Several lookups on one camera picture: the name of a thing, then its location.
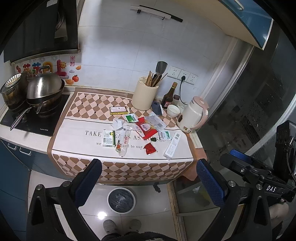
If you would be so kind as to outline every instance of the electrical outlet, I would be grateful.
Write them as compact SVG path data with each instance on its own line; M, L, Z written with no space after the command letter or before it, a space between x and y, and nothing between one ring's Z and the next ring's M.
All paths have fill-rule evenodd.
M194 75L194 74L190 74L188 79L186 80L186 82L188 84L194 85L195 81L197 80L198 76Z
M180 72L181 72L180 69L171 66L171 67L170 67L170 70L169 70L169 72L168 72L168 77L171 77L171 78L176 79L176 78L178 77L178 75L180 74Z
M180 72L180 74L178 75L178 80L182 80L181 78L182 78L182 76L185 76L185 82L187 82L187 79L188 79L188 77L189 77L189 75L190 75L190 73L189 72L186 72L186 71L184 71L184 70L181 70L181 72Z

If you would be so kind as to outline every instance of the crumpled tissue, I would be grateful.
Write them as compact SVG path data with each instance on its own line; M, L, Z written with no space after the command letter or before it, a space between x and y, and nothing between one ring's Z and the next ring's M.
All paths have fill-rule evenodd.
M118 118L113 119L112 127L115 131L121 129L123 126L127 126L125 120L119 120Z

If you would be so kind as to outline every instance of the white bowl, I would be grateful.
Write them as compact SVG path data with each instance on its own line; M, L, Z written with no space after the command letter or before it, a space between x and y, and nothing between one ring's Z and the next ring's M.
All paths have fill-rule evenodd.
M173 104L170 104L167 108L167 115L171 118L177 117L180 113L180 109Z

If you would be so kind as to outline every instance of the white floor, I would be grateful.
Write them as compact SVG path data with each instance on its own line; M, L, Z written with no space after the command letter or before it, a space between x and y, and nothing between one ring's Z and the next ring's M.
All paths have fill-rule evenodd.
M64 181L60 178L31 171L28 190L28 208L34 189L38 184L43 184L46 188L49 188L60 186ZM159 187L161 189L160 193L156 192L153 186L126 187L135 195L136 206L130 213L121 215L113 212L107 204L107 195L116 186L95 185L85 205L80 207L79 211L100 239L106 235L103 229L103 222L106 219L113 220L117 224L120 233L124 234L127 232L129 221L134 218L142 222L140 233L151 231L177 239L167 185L163 184L159 185ZM56 205L56 210L65 233L72 240L76 240L59 205ZM101 216L102 212L106 213L105 217Z

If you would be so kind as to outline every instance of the glass door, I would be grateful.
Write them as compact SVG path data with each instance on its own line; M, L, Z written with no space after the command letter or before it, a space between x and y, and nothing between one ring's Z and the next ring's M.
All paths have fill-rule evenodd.
M264 51L255 48L245 70L219 108L198 130L215 170L221 154L245 153L276 124L296 93L296 51L274 23Z
M264 51L254 49L226 98L197 131L208 162L226 180L234 180L239 186L244 186L239 175L220 165L219 157L232 149L245 153L270 132L293 104L291 101L296 94L295 66L296 51L274 23ZM272 166L274 143L275 137L271 134L269 141L254 153L254 157ZM182 240L196 241L211 224L219 207L212 203L198 177L189 181L181 176L173 185L178 222L183 227ZM242 207L239 207L224 239L232 234L241 210Z

